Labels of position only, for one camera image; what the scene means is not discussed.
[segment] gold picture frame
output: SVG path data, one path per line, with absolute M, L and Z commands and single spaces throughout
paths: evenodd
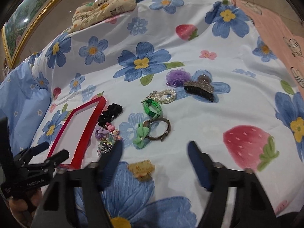
M 6 54 L 6 59 L 7 63 L 10 67 L 10 69 L 13 69 L 17 66 L 19 61 L 21 60 L 19 55 L 21 51 L 24 48 L 25 43 L 28 41 L 30 38 L 31 34 L 34 31 L 34 28 L 39 25 L 41 20 L 47 15 L 47 13 L 59 2 L 60 0 L 51 0 L 47 5 L 44 6 L 44 8 L 40 11 L 40 13 L 31 20 L 31 22 L 27 25 L 25 31 L 23 32 L 21 38 L 22 40 L 18 43 L 16 43 L 16 49 L 14 50 L 13 55 L 11 56 L 9 52 L 9 47 L 7 44 L 7 38 L 6 38 L 6 31 L 5 31 L 5 26 L 2 28 L 2 40 L 3 40 L 3 45 L 4 45 L 4 50 Z

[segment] open box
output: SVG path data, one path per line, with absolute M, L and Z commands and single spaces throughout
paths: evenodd
M 98 117 L 105 104 L 106 100 L 101 96 L 74 109 L 60 129 L 47 157 L 66 149 L 70 156 L 65 161 L 66 164 L 61 164 L 59 167 L 80 169 Z

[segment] black scrunchie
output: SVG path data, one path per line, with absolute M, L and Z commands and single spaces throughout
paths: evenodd
M 101 127 L 105 127 L 106 123 L 110 123 L 112 118 L 116 118 L 121 112 L 123 108 L 119 104 L 111 104 L 108 106 L 106 111 L 103 111 L 98 118 L 98 125 Z

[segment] brown headband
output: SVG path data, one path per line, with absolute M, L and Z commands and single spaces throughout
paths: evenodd
M 171 124 L 170 124 L 170 121 L 168 119 L 165 119 L 163 117 L 156 117 L 154 119 L 144 121 L 143 126 L 149 128 L 150 124 L 153 123 L 153 122 L 156 122 L 156 121 L 162 121 L 162 122 L 167 123 L 166 131 L 158 137 L 151 137 L 151 136 L 147 135 L 146 138 L 148 138 L 149 140 L 161 140 L 161 141 L 163 141 L 171 131 Z

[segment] green bow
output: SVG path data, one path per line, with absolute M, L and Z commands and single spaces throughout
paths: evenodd
M 145 146 L 143 140 L 149 134 L 149 131 L 150 129 L 147 127 L 143 127 L 142 123 L 138 124 L 138 128 L 136 130 L 137 138 L 133 140 L 133 143 L 136 144 L 138 148 L 142 149 Z

